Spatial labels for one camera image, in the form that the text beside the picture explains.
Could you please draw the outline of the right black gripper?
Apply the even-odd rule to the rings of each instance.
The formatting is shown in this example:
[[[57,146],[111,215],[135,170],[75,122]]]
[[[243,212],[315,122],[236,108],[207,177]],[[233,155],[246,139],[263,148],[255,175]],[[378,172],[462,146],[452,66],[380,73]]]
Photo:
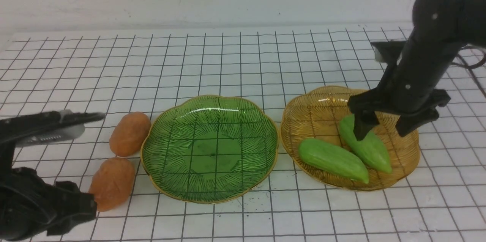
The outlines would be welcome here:
[[[399,59],[386,64],[379,84],[349,98],[358,141],[380,124],[374,111],[400,115],[396,131],[403,138],[437,120],[439,113],[434,107],[444,107],[451,100],[446,90],[436,86],[464,43],[422,40],[415,32],[405,42]]]

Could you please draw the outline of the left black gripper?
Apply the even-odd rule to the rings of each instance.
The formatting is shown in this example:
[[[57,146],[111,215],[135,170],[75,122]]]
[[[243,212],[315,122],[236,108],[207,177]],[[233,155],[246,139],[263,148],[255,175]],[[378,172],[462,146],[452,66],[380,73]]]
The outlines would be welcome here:
[[[2,240],[23,240],[47,225],[47,236],[60,236],[96,219],[94,194],[80,191],[72,181],[57,181],[52,204],[48,186],[36,170],[12,164],[15,144],[71,141],[83,135],[86,123],[105,117],[101,112],[46,111],[0,121]]]

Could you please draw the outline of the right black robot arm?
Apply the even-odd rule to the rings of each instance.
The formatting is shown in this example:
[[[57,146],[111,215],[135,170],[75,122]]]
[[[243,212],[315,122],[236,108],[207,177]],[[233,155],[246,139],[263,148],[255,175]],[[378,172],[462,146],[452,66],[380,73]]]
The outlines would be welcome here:
[[[485,0],[415,0],[406,41],[371,42],[387,67],[375,88],[348,101],[355,137],[362,140],[379,124],[376,112],[398,115],[401,137],[438,119],[436,108],[451,98],[436,86],[462,48],[485,48],[485,14]]]

